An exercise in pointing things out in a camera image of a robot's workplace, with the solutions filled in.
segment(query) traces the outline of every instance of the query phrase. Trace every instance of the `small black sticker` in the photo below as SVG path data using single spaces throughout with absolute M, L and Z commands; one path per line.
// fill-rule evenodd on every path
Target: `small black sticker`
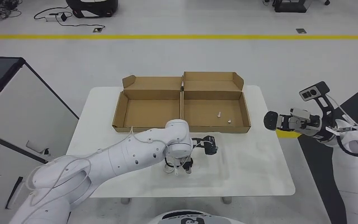
M 299 33 L 299 34 L 306 34 L 307 32 L 302 29 L 302 28 L 299 28 L 299 29 L 296 29 L 296 31 Z

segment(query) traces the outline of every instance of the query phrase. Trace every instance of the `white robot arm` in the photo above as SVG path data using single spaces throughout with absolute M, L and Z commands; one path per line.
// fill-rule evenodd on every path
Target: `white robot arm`
M 10 224 L 65 224 L 69 212 L 105 181 L 157 164 L 166 156 L 180 163 L 192 149 L 186 121 L 171 120 L 165 129 L 132 134 L 91 155 L 60 157 L 32 172 L 34 191 Z

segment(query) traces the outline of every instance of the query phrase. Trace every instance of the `box lid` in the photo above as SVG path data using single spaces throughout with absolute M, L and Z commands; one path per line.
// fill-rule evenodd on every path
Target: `box lid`
M 184 72 L 185 91 L 242 91 L 244 80 L 235 72 Z
M 123 92 L 129 99 L 179 99 L 182 77 L 137 77 L 122 79 Z

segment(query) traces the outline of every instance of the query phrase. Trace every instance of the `floor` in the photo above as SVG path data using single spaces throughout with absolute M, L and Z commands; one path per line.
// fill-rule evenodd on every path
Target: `floor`
M 298 92 L 326 81 L 339 103 L 357 92 L 358 44 L 353 39 L 325 39 L 330 35 L 358 34 L 355 0 L 313 1 L 307 13 L 275 13 L 261 0 L 120 0 L 118 13 L 97 20 L 70 18 L 67 24 L 103 24 L 100 34 L 92 27 L 64 27 L 35 21 L 35 13 L 65 6 L 60 0 L 23 0 L 22 15 L 0 21 L 0 55 L 24 57 L 34 70 L 77 113 L 96 86 L 121 86 L 130 74 L 181 76 L 184 71 L 235 71 L 246 85 L 260 86 L 267 107 L 289 113 L 291 107 L 320 114 L 314 102 L 303 102 Z M 128 34 L 258 34 L 326 35 L 317 40 L 271 39 L 215 40 L 123 39 Z M 15 34 L 4 39 L 5 34 Z M 16 39 L 21 34 L 47 39 Z M 51 39 L 51 34 L 96 35 L 95 40 Z M 106 34 L 118 35 L 108 39 Z M 240 197 L 231 205 L 218 198 L 89 199 L 71 215 L 69 223 L 146 223 L 172 209 L 198 209 L 248 224 L 329 223 L 296 139 L 280 139 L 296 193 L 288 197 Z

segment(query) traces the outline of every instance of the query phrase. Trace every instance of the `black frame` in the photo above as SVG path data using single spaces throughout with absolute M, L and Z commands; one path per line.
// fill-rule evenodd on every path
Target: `black frame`
M 1 59 L 18 59 L 18 61 L 10 67 L 10 69 L 5 73 L 5 75 L 2 78 L 0 78 L 0 92 L 5 88 L 5 86 L 9 83 L 9 81 L 15 76 L 15 74 L 25 65 L 57 97 L 57 99 L 59 99 L 60 102 L 79 120 L 79 117 L 77 116 L 77 114 L 73 110 L 71 110 L 71 108 L 59 97 L 59 95 L 57 95 L 55 93 L 55 91 L 41 78 L 41 76 L 37 72 L 35 72 L 35 70 L 33 68 L 31 68 L 31 66 L 23 58 L 21 58 L 21 57 L 0 57 L 0 60 Z M 21 153 L 29 158 L 32 158 L 38 162 L 42 162 L 43 164 L 47 163 L 47 160 L 45 160 L 41 157 L 38 157 L 34 154 L 31 154 L 31 153 L 27 152 L 26 150 L 23 150 L 23 149 L 3 140 L 1 138 L 0 138 L 0 144 L 18 152 L 18 153 Z

